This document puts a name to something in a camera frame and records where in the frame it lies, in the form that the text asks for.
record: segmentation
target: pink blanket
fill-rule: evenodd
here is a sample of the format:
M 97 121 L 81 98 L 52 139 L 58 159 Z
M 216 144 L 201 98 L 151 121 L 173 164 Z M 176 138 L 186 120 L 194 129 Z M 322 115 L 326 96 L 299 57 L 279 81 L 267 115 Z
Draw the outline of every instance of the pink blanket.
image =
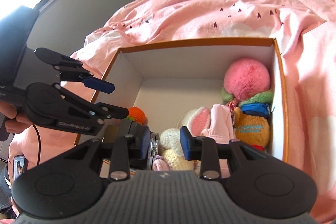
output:
M 289 163 L 315 179 L 319 197 L 311 214 L 327 222 L 336 218 L 335 21 L 335 0 L 136 0 L 90 34 L 73 57 L 102 77 L 119 47 L 196 37 L 276 37 L 289 102 Z M 79 83 L 66 88 L 87 100 L 93 95 Z M 73 147 L 75 134 L 39 130 L 41 162 Z M 32 128 L 16 135 L 9 170 L 20 154 L 34 167 L 37 148 Z

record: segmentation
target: hand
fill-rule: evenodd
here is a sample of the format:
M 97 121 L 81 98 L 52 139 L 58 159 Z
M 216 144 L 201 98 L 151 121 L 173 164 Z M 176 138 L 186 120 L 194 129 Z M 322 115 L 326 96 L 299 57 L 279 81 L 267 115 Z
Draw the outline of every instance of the hand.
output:
M 16 108 L 11 104 L 0 102 L 0 112 L 6 117 L 13 119 L 5 122 L 6 130 L 9 133 L 22 133 L 33 124 L 28 120 L 25 113 L 17 114 Z

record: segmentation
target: metal pin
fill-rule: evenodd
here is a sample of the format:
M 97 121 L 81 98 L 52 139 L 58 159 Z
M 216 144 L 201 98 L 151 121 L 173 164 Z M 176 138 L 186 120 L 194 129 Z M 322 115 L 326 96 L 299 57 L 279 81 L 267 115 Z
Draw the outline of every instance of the metal pin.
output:
M 203 178 L 208 179 L 208 180 L 213 180 L 213 179 L 218 179 L 219 178 L 219 173 L 215 170 L 209 170 L 209 171 L 205 171 L 202 174 Z
M 123 180 L 127 178 L 127 173 L 124 171 L 114 171 L 110 174 L 110 178 L 113 180 Z

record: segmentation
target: pink bedding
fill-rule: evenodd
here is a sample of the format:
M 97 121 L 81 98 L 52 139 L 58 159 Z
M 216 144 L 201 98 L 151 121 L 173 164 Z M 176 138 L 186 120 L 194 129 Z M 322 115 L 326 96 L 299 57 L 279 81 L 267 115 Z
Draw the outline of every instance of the pink bedding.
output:
M 286 75 L 289 163 L 312 175 L 319 197 L 312 216 L 336 218 L 335 0 L 136 0 L 90 34 L 73 54 L 102 77 L 119 47 L 196 37 L 276 37 Z M 79 83 L 66 88 L 90 100 Z M 41 162 L 73 147 L 75 134 L 39 128 Z M 24 154 L 36 164 L 33 128 L 15 135 L 10 164 Z

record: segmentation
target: yellow crochet fabric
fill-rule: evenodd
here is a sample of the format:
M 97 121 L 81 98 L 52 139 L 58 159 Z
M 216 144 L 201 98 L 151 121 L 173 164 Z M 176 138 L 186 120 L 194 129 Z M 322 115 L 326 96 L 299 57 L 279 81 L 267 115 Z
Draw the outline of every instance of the yellow crochet fabric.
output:
M 236 137 L 249 145 L 265 147 L 269 142 L 269 125 L 264 117 L 243 114 L 239 107 L 234 110 Z
M 184 157 L 177 155 L 172 149 L 165 150 L 162 155 L 163 160 L 167 162 L 170 169 L 173 171 L 178 170 L 193 170 L 194 161 L 187 161 Z

